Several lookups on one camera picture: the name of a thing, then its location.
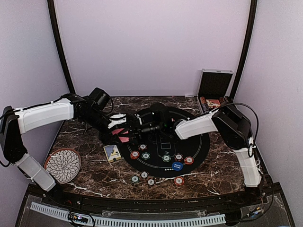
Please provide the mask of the red playing card deck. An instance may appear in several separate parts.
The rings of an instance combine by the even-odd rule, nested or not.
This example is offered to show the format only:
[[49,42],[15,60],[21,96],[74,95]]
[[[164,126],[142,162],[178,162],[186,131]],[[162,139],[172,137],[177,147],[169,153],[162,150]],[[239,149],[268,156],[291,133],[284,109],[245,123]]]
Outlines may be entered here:
[[117,136],[119,141],[122,143],[129,142],[129,131],[125,128],[115,129],[112,132],[113,136]]

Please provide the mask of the green poker chip stack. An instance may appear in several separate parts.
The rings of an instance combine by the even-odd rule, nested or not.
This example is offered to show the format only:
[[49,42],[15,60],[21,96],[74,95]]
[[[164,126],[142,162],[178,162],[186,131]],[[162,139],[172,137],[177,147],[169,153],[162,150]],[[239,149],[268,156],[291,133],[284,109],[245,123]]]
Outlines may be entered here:
[[132,183],[138,183],[140,181],[140,178],[136,175],[132,176],[131,177],[131,182]]

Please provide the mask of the blue small blind button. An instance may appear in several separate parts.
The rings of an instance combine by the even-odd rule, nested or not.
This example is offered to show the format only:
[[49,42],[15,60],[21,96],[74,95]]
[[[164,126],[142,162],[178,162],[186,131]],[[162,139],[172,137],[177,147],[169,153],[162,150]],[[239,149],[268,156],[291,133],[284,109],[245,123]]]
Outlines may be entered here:
[[183,168],[183,164],[181,162],[177,162],[177,161],[173,162],[172,169],[174,171],[181,171],[182,168]]

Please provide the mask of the red poker chip stack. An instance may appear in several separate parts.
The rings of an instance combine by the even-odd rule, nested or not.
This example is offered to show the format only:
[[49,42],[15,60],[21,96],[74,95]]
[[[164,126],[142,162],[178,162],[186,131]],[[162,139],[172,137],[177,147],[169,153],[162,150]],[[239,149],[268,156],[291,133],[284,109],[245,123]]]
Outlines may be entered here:
[[177,186],[181,186],[184,184],[184,178],[181,176],[175,177],[174,184]]

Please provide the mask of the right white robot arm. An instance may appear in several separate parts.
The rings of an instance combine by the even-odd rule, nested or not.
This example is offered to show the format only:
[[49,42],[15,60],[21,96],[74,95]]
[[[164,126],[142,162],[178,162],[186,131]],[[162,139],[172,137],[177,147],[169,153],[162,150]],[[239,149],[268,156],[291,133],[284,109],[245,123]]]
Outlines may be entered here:
[[163,132],[169,136],[176,135],[180,140],[209,132],[220,133],[225,144],[236,154],[244,176],[245,192],[241,200],[246,205],[252,205],[259,199],[262,188],[262,173],[254,154],[257,134],[252,132],[250,120],[237,108],[239,105],[247,107],[243,103],[224,102],[208,113],[192,119],[177,120],[169,126],[171,117],[167,107],[156,103],[154,107],[157,112],[164,114],[163,118],[145,124],[137,119],[132,123],[133,132],[137,138],[145,133]]

